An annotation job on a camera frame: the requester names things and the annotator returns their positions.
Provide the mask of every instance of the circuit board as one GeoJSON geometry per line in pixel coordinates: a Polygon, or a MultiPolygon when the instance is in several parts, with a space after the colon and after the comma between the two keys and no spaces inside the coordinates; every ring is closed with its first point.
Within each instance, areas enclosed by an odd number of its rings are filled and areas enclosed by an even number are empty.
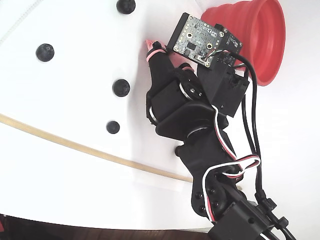
{"type": "MultiPolygon", "coordinates": [[[[167,46],[174,52],[207,68],[215,60],[213,53],[229,50],[239,53],[242,43],[220,24],[214,27],[204,21],[183,13],[167,46]]],[[[233,66],[235,59],[230,57],[227,64],[233,66]]]]}

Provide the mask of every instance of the wire bundle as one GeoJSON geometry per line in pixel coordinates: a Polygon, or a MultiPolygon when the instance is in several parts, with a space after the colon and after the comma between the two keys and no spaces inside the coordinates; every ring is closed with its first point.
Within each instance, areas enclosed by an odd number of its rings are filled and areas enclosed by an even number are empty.
{"type": "MultiPolygon", "coordinates": [[[[209,218],[209,220],[211,222],[214,222],[215,218],[214,218],[213,211],[211,210],[209,197],[208,197],[207,192],[206,192],[206,177],[207,177],[208,173],[211,170],[217,169],[217,168],[221,168],[221,167],[225,167],[225,166],[238,165],[239,163],[246,162],[248,160],[254,160],[254,162],[251,163],[250,165],[248,165],[246,168],[241,169],[241,171],[239,173],[233,174],[233,173],[225,173],[225,172],[223,172],[222,174],[224,174],[228,178],[239,179],[241,181],[245,171],[257,167],[255,188],[256,188],[257,193],[259,191],[263,191],[263,188],[262,188],[261,152],[260,152],[260,145],[259,145],[259,140],[258,140],[257,125],[256,125],[256,105],[257,105],[256,103],[257,103],[257,88],[258,88],[257,75],[256,75],[256,72],[255,72],[254,68],[250,64],[250,62],[245,57],[243,57],[243,56],[241,56],[241,55],[239,55],[237,53],[230,52],[230,51],[227,51],[227,50],[218,50],[218,51],[215,51],[215,52],[211,52],[208,55],[208,58],[211,57],[211,56],[214,56],[214,55],[216,55],[218,53],[221,53],[221,52],[227,52],[231,57],[234,57],[235,59],[237,59],[237,60],[239,60],[239,61],[241,61],[243,63],[243,64],[240,64],[239,66],[236,66],[236,68],[246,67],[246,71],[244,73],[244,77],[247,78],[249,76],[249,72],[251,74],[252,85],[253,85],[251,123],[252,123],[252,133],[253,133],[254,141],[252,140],[252,136],[250,134],[249,126],[248,126],[248,122],[247,122],[246,96],[243,97],[242,102],[241,102],[242,119],[243,119],[244,129],[245,129],[245,133],[246,133],[249,145],[250,145],[250,149],[251,149],[252,155],[248,155],[248,156],[240,158],[238,160],[237,160],[236,155],[229,149],[227,144],[224,142],[224,140],[223,140],[223,138],[222,138],[222,136],[220,134],[219,126],[218,126],[218,108],[215,107],[214,105],[212,106],[214,108],[214,110],[215,110],[214,129],[215,129],[216,135],[217,135],[217,137],[219,139],[219,142],[221,143],[222,148],[233,159],[233,162],[226,162],[226,163],[218,164],[218,165],[215,165],[215,166],[211,166],[206,170],[206,172],[204,173],[204,175],[202,177],[203,196],[204,196],[204,199],[206,199],[206,201],[204,201],[205,209],[206,209],[208,218],[209,218]]],[[[268,238],[263,233],[261,233],[260,236],[262,238],[268,240],[268,238]]]]}

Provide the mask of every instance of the robotic arm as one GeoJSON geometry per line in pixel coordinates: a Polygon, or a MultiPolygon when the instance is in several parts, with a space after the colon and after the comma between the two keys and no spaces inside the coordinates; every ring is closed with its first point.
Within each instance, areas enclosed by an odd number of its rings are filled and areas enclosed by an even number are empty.
{"type": "Polygon", "coordinates": [[[193,210],[214,224],[208,233],[212,240],[278,240],[273,228],[281,230],[286,240],[295,240],[287,219],[272,213],[277,205],[262,188],[255,120],[257,77],[239,55],[241,47],[222,25],[213,27],[184,13],[167,46],[158,41],[149,45],[152,86],[146,94],[146,116],[158,135],[183,141],[175,154],[193,176],[193,210]],[[172,51],[196,62],[197,75],[188,63],[174,67],[169,58],[172,51]],[[234,66],[236,60],[243,64],[234,66]],[[236,74],[237,67],[246,67],[244,76],[236,74]],[[254,143],[245,112],[249,73],[254,143]],[[241,102],[252,154],[238,159],[224,129],[229,125],[227,116],[234,117],[241,102]],[[250,168],[257,168],[257,203],[248,201],[236,187],[250,168]]]}

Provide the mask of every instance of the red silicone cup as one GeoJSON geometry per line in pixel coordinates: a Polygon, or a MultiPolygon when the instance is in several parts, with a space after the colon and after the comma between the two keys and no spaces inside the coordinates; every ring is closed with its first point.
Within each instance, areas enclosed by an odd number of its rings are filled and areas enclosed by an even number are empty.
{"type": "Polygon", "coordinates": [[[212,26],[223,25],[243,43],[240,54],[253,65],[260,86],[272,82],[279,71],[286,42],[285,17],[278,0],[211,7],[201,19],[212,26]]]}

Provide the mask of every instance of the cable connector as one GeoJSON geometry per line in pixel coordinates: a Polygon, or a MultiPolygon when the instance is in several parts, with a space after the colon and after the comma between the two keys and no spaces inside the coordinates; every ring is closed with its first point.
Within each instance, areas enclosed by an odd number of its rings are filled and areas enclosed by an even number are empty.
{"type": "Polygon", "coordinates": [[[260,204],[262,200],[267,198],[267,195],[263,189],[257,190],[254,196],[258,204],[260,204]]]}
{"type": "Polygon", "coordinates": [[[268,213],[271,213],[275,208],[277,207],[277,204],[271,199],[262,199],[257,206],[257,208],[264,214],[267,215],[268,213]]]}
{"type": "Polygon", "coordinates": [[[276,229],[284,229],[289,225],[289,221],[283,216],[278,220],[278,222],[274,225],[276,229]]]}

